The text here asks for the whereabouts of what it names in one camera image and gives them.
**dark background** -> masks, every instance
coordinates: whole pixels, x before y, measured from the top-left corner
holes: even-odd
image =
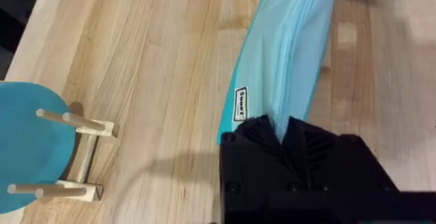
[[[7,24],[4,14],[11,16],[23,27],[27,24],[36,0],[0,0],[0,10],[3,14],[0,16],[0,37],[5,37],[6,31],[10,31],[11,26]],[[10,66],[14,52],[0,46],[0,80],[5,78],[7,69]]]

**butcher block countertop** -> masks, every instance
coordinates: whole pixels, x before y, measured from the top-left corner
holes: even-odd
[[[102,201],[36,201],[0,223],[218,222],[216,132],[258,1],[37,0],[6,81],[120,131],[89,174]],[[336,0],[309,122],[361,135],[399,189],[429,191],[435,106],[436,0]]]

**blue plate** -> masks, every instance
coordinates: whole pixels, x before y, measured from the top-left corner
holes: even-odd
[[[36,117],[42,108],[62,114],[67,104],[53,91],[26,82],[0,82],[0,214],[35,200],[7,192],[9,184],[53,184],[74,148],[73,127]]]

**fabric label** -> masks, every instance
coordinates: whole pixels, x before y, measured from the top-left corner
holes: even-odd
[[[241,122],[247,119],[247,99],[247,87],[236,89],[234,91],[233,122]]]

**wooden dowel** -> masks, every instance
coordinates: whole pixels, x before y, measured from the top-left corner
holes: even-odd
[[[43,184],[34,184],[34,185],[16,185],[10,184],[7,187],[7,192],[10,194],[18,194],[18,193],[35,193],[38,189],[63,189],[63,185],[43,185]]]
[[[50,121],[54,121],[54,122],[58,122],[58,123],[63,123],[63,124],[67,124],[63,119],[62,119],[62,115],[60,114],[55,114],[54,112],[49,112],[47,110],[44,109],[38,109],[36,110],[36,116],[40,117],[40,118],[45,118],[48,119]]]
[[[90,121],[85,119],[84,117],[66,112],[62,115],[62,118],[65,122],[72,124],[75,127],[87,127],[89,129],[94,129],[96,131],[103,131],[104,125],[101,123],[97,123],[94,121]]]
[[[85,188],[42,189],[35,191],[35,196],[40,197],[74,197],[87,194]]]

